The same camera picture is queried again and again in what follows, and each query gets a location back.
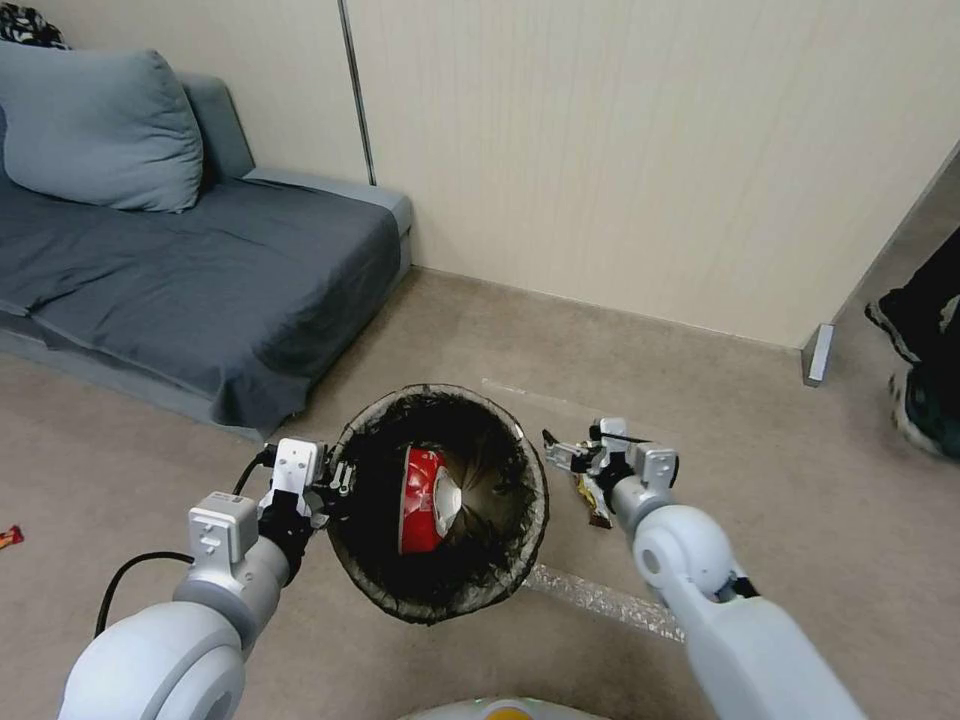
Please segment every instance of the candy wrapper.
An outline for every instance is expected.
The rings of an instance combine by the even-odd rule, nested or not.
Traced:
[[[589,475],[581,473],[574,477],[577,479],[577,492],[590,507],[590,524],[607,530],[611,529],[613,523],[610,521],[610,508],[603,499],[600,486]]]
[[[19,525],[12,525],[6,532],[0,533],[0,550],[7,545],[16,545],[23,542],[23,533]]]

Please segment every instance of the tape on floor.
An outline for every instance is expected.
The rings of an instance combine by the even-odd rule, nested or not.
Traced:
[[[684,641],[683,630],[669,610],[606,585],[537,563],[523,586],[667,640]]]

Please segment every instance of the orange object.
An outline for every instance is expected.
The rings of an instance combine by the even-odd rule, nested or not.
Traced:
[[[4,533],[0,533],[0,550],[5,548],[7,545],[16,545],[17,543],[23,542],[23,532],[20,530],[19,525],[11,525],[10,529]]]

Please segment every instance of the gray pillow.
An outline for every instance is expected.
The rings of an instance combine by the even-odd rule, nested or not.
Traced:
[[[197,201],[200,129],[155,50],[64,51],[0,41],[3,163],[15,183],[120,210]]]

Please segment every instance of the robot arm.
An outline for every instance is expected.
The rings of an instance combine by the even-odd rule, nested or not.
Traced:
[[[686,634],[694,675],[721,718],[864,717],[803,631],[761,597],[706,513],[675,503],[678,458],[605,418],[590,441],[559,443],[547,460],[592,478],[627,534],[644,580]],[[189,513],[194,562],[173,602],[121,620],[94,639],[67,680],[60,720],[226,720],[243,693],[244,662],[300,567],[313,529],[344,517],[351,468],[326,448],[282,440],[260,501],[211,493]]]
[[[569,445],[544,431],[547,460],[596,479],[637,570],[683,629],[691,668],[717,715],[865,717],[800,627],[757,593],[716,521],[675,504],[676,452],[627,437],[620,418],[598,421],[590,435]]]
[[[190,510],[194,562],[173,602],[120,620],[94,639],[67,679],[60,720],[232,717],[244,662],[312,533],[310,502],[321,502],[313,482],[324,454],[322,445],[282,440],[259,507],[214,492]]]

